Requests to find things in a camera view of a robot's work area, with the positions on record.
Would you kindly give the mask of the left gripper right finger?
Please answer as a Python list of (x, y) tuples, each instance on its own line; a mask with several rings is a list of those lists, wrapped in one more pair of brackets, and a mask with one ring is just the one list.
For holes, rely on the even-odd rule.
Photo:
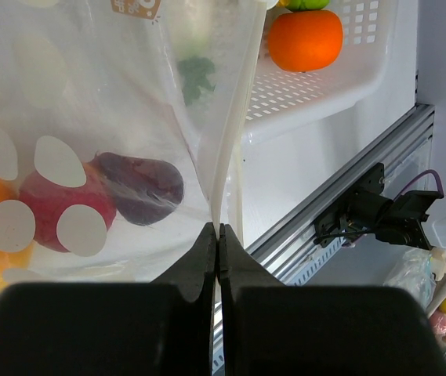
[(228, 375), (446, 375), (416, 300), (395, 287), (288, 286), (219, 230)]

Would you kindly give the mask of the dark red beet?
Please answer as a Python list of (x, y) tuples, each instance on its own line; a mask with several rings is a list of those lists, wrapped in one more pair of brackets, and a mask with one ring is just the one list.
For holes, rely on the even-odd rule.
[(90, 164), (100, 173), (118, 212), (134, 225), (160, 222), (183, 201), (183, 177), (166, 161), (105, 152)]

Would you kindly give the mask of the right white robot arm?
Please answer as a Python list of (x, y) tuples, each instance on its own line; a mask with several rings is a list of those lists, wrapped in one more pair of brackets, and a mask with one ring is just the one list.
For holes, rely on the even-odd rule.
[(348, 238), (371, 234), (392, 245), (446, 248), (446, 195), (438, 191), (411, 190), (389, 199), (361, 190), (350, 198), (344, 218), (342, 235)]

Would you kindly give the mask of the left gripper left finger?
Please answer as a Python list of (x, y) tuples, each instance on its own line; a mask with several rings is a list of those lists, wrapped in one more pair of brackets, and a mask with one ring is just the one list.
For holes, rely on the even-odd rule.
[(0, 294), (0, 375), (209, 375), (216, 231), (149, 283), (14, 284)]

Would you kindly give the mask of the clear polka dot zip bag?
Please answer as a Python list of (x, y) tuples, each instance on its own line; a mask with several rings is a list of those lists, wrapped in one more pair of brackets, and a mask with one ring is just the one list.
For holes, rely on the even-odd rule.
[(115, 1), (0, 1), (0, 173), (18, 193), (32, 173), (59, 186), (86, 184), (83, 164), (97, 154), (166, 161), (179, 170), (184, 197), (165, 219), (134, 225), (118, 212), (110, 228), (87, 205), (60, 216), (58, 252), (34, 240), (32, 210), (2, 204), (8, 239), (34, 240), (27, 269), (8, 269), (9, 284), (33, 281), (150, 281), (194, 243), (205, 224), (242, 228), (241, 183), (228, 146), (188, 150), (168, 128), (148, 83), (161, 71)]

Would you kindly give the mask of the red strawberry fruit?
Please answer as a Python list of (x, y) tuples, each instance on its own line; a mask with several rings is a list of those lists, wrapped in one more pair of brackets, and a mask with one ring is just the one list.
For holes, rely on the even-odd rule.
[(40, 245), (58, 252), (67, 249), (56, 235), (56, 225), (63, 212), (74, 204), (87, 205), (99, 212), (110, 228), (115, 217), (116, 207), (108, 196), (100, 179), (99, 172), (90, 164), (83, 164), (86, 184), (69, 188), (51, 183), (38, 172), (32, 172), (21, 184), (19, 200), (33, 212), (36, 224), (34, 240)]

